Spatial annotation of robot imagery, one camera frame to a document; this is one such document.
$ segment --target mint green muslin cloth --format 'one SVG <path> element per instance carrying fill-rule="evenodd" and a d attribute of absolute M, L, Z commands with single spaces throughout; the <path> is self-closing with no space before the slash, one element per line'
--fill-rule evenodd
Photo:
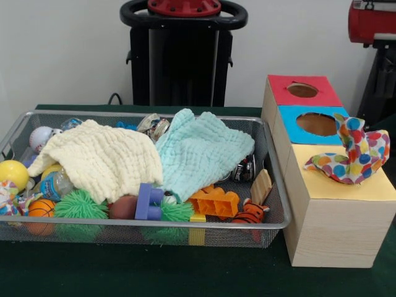
<path fill-rule="evenodd" d="M 254 140 L 233 130 L 212 113 L 198 118 L 189 109 L 175 114 L 156 144 L 163 168 L 163 186 L 178 202 L 228 174 L 249 155 Z"/>

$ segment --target dark green tablecloth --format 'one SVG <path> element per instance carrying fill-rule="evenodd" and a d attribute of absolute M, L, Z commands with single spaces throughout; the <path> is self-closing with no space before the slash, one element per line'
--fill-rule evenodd
<path fill-rule="evenodd" d="M 175 113 L 177 107 L 56 106 L 38 109 Z M 259 108 L 193 108 L 260 116 Z M 0 243 L 8 296 L 396 296 L 396 229 L 372 269 L 290 266 L 283 234 L 268 249 Z"/>

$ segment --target yellow ball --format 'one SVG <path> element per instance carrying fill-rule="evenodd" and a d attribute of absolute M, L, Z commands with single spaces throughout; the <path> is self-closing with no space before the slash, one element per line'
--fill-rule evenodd
<path fill-rule="evenodd" d="M 29 181 L 29 174 L 21 162 L 7 160 L 0 163 L 0 181 L 12 181 L 18 191 L 22 191 Z"/>
<path fill-rule="evenodd" d="M 44 170 L 43 174 L 41 175 L 41 180 L 45 179 L 47 175 L 49 175 L 51 172 L 61 171 L 61 170 L 62 170 L 62 166 L 60 164 L 51 165 L 46 170 Z"/>

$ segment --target circular opening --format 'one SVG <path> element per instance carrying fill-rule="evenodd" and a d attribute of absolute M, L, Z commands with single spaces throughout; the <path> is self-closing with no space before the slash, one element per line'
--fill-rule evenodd
<path fill-rule="evenodd" d="M 319 135 L 331 136 L 337 133 L 335 120 L 331 116 L 320 113 L 306 113 L 299 116 L 296 120 L 297 125 L 305 131 Z"/>
<path fill-rule="evenodd" d="M 319 92 L 317 88 L 312 85 L 293 82 L 287 87 L 287 90 L 294 96 L 300 98 L 312 98 Z"/>

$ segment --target metal basket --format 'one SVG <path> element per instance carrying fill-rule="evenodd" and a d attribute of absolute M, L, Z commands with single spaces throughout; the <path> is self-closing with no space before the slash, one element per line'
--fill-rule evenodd
<path fill-rule="evenodd" d="M 138 125 L 146 114 L 94 113 L 80 111 L 31 111 L 22 114 L 0 143 L 3 159 L 24 161 L 32 156 L 28 140 L 39 126 L 59 128 L 69 118 L 93 119 L 99 124 L 115 127 L 118 121 Z M 161 114 L 170 121 L 173 115 Z M 76 243 L 174 244 L 224 247 L 266 248 L 278 231 L 290 222 L 290 208 L 285 185 L 280 174 L 275 148 L 266 123 L 259 118 L 219 117 L 228 127 L 246 132 L 255 140 L 256 172 L 263 166 L 273 181 L 265 201 L 270 207 L 264 223 L 237 224 L 230 219 L 221 221 L 207 216 L 206 223 L 163 222 L 141 220 L 96 220 L 0 216 L 0 240 L 51 241 Z M 221 184 L 225 191 L 239 195 L 242 209 L 244 199 L 251 196 L 251 182 Z M 189 241 L 198 236 L 198 241 Z"/>

